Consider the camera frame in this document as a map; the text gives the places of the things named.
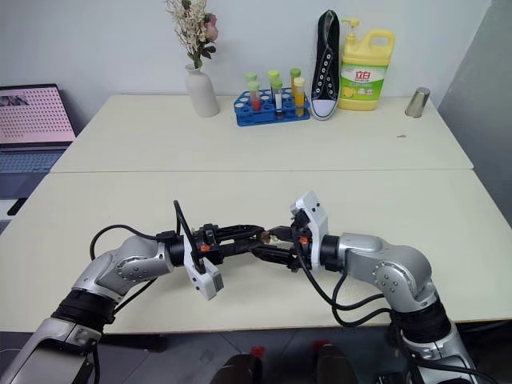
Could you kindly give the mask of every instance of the black cable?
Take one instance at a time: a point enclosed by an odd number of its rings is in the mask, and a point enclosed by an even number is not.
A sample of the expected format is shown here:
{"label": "black cable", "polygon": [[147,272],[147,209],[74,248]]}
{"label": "black cable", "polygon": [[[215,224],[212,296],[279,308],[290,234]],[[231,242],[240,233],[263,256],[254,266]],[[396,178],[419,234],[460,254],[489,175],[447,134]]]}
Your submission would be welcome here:
{"label": "black cable", "polygon": [[429,360],[423,360],[420,358],[413,357],[403,342],[400,328],[398,328],[398,326],[396,326],[397,322],[396,322],[396,319],[394,318],[393,312],[391,312],[390,316],[391,316],[392,322],[394,323],[395,337],[396,337],[396,340],[398,343],[398,348],[400,349],[400,352],[402,353],[404,358],[406,358],[406,360],[408,362],[410,362],[411,364],[414,364],[416,366],[421,366],[423,368],[427,368],[430,370],[444,370],[447,372],[458,372],[460,374],[469,374],[469,375],[473,375],[473,376],[478,376],[478,377],[486,380],[490,384],[498,384],[498,382],[494,378],[492,378],[488,374],[484,374],[483,372],[480,372],[478,370],[473,370],[471,368],[465,368],[465,367],[461,367],[461,366],[447,366],[445,364],[440,364],[438,362],[432,362]]}
{"label": "black cable", "polygon": [[130,302],[132,302],[132,300],[134,300],[137,296],[139,296],[142,292],[144,292],[145,290],[147,290],[151,284],[153,284],[154,282],[156,282],[157,279],[154,278],[152,280],[149,280],[143,288],[141,288],[140,290],[138,290],[137,292],[135,292],[134,294],[132,294],[127,300],[125,300],[124,302],[122,302],[121,304],[119,304],[115,310],[114,310],[114,314],[116,314],[117,312],[119,312],[120,310],[122,310],[125,306],[127,306],[128,304],[130,304]]}
{"label": "black cable", "polygon": [[[346,276],[347,276],[347,271],[346,271],[346,268],[344,268],[343,272],[342,272],[342,276],[340,277],[340,279],[336,283],[336,286],[334,287],[332,303],[335,303],[338,300],[338,292],[339,292],[340,288],[342,287],[342,284],[345,281]],[[361,324],[364,324],[365,322],[374,318],[378,314],[384,314],[384,313],[391,312],[391,310],[389,308],[379,308],[378,310],[374,310],[373,312],[370,312],[368,315],[366,315],[363,318],[360,318],[359,320],[356,320],[355,322],[346,322],[346,321],[342,320],[342,318],[339,316],[339,313],[335,306],[330,306],[330,308],[331,308],[333,316],[336,319],[336,321],[338,322],[338,324],[340,326],[346,326],[348,328],[354,328],[356,326],[360,326]]]}
{"label": "black cable", "polygon": [[304,270],[304,274],[306,274],[306,276],[307,276],[308,280],[310,281],[311,285],[313,286],[313,288],[315,288],[315,290],[327,302],[327,304],[335,307],[337,310],[355,310],[357,308],[364,306],[365,304],[367,304],[369,302],[372,302],[373,300],[377,300],[378,298],[384,297],[383,294],[374,294],[373,296],[369,296],[368,298],[365,298],[365,299],[361,300],[360,302],[356,302],[355,304],[350,304],[348,306],[343,306],[341,304],[337,304],[336,302],[333,302],[331,300],[331,298],[324,292],[324,290],[317,283],[314,276],[312,275],[309,268],[307,267],[306,262],[304,261],[304,256],[302,254],[301,245],[298,242],[296,228],[294,226],[292,226],[291,231],[292,231],[292,239],[294,240],[294,246],[295,246],[295,249],[297,250],[298,262],[300,263],[302,270]]}
{"label": "black cable", "polygon": [[99,384],[100,369],[99,369],[98,344],[96,344],[93,349],[93,362],[94,362],[94,384]]}
{"label": "black cable", "polygon": [[199,257],[198,245],[195,243],[192,232],[190,232],[189,225],[186,223],[182,208],[179,206],[178,200],[174,200],[173,203],[174,209],[176,210],[176,219],[178,220],[178,224],[181,224],[183,227],[183,232],[185,232],[185,236],[188,239],[190,246],[192,247],[192,259],[194,260],[194,264],[196,265],[196,268],[198,268],[198,272],[200,274],[204,274],[206,272],[206,268],[202,262],[202,259]]}
{"label": "black cable", "polygon": [[182,224],[179,222],[178,216],[176,216],[176,234],[179,236],[182,232]]}
{"label": "black cable", "polygon": [[98,233],[96,233],[96,235],[90,241],[89,256],[90,256],[91,260],[94,260],[96,258],[96,256],[94,255],[94,246],[96,245],[96,242],[98,241],[100,236],[102,234],[104,234],[105,232],[107,232],[108,230],[113,230],[115,228],[122,228],[124,230],[128,230],[129,232],[131,232],[132,234],[136,234],[140,238],[147,238],[148,240],[156,240],[157,239],[156,236],[150,236],[148,234],[143,234],[142,232],[139,232],[138,230],[132,228],[131,226],[126,226],[124,224],[113,224],[112,226],[106,226],[105,228],[100,230]]}

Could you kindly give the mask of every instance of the product label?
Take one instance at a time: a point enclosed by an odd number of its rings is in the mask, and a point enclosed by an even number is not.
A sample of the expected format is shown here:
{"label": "product label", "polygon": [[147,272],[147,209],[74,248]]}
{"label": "product label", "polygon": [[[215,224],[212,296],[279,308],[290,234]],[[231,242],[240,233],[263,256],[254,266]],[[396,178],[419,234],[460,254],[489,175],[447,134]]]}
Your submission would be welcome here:
{"label": "product label", "polygon": [[356,66],[342,64],[342,98],[347,100],[378,100],[387,66]]}
{"label": "product label", "polygon": [[282,109],[282,99],[281,99],[281,94],[275,94],[274,97],[275,97],[275,109],[278,111],[278,112],[281,112],[281,109]]}

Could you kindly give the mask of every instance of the laptop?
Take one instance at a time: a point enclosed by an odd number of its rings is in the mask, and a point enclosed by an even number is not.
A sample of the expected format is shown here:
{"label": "laptop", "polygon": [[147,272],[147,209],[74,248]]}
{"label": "laptop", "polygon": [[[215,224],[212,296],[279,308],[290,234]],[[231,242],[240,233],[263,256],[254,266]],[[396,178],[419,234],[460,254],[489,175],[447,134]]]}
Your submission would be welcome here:
{"label": "laptop", "polygon": [[28,198],[75,138],[57,85],[0,86],[0,198]]}

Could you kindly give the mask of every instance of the green test tube cap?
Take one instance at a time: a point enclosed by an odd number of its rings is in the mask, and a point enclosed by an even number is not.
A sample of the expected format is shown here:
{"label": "green test tube cap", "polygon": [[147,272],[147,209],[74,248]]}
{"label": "green test tube cap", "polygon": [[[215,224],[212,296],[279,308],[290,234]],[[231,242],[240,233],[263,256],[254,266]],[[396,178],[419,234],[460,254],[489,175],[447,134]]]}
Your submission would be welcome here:
{"label": "green test tube cap", "polygon": [[256,74],[256,72],[245,72],[245,76],[246,76],[246,79],[248,82],[255,82],[256,79],[258,78],[258,75]]}
{"label": "green test tube cap", "polygon": [[255,81],[248,82],[247,87],[249,88],[249,90],[259,90],[259,84],[258,82]]}
{"label": "green test tube cap", "polygon": [[290,76],[293,78],[298,78],[301,75],[301,70],[299,68],[292,68],[290,70]]}
{"label": "green test tube cap", "polygon": [[272,81],[272,88],[282,88],[282,80],[280,78],[276,78],[275,80]]}
{"label": "green test tube cap", "polygon": [[269,79],[274,80],[275,78],[279,78],[278,70],[269,70]]}

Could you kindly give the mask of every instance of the white table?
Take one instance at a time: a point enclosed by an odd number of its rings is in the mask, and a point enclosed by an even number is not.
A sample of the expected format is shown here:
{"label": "white table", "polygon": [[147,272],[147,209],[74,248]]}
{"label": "white table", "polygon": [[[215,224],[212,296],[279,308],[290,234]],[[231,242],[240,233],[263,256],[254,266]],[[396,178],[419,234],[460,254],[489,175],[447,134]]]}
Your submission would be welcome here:
{"label": "white table", "polygon": [[[89,263],[89,241],[104,226],[173,229],[175,198],[195,228],[208,222],[287,225],[288,206],[308,190],[329,213],[331,233],[375,234],[424,252],[452,319],[512,318],[512,230],[472,170],[117,172],[50,174],[21,208],[0,237],[0,330],[33,331],[49,316]],[[118,247],[127,236],[108,233],[97,252]],[[334,324],[302,272],[251,255],[227,259],[220,269],[225,288],[212,301],[179,268],[128,305],[106,332]],[[328,291],[338,278],[317,276]],[[341,301],[373,293],[372,286],[349,279]],[[362,314],[356,310],[346,318]]]}
{"label": "white table", "polygon": [[408,98],[383,98],[325,122],[239,127],[234,98],[218,100],[221,113],[200,118],[188,96],[113,96],[52,172],[473,167],[431,102],[418,119],[404,114]]}

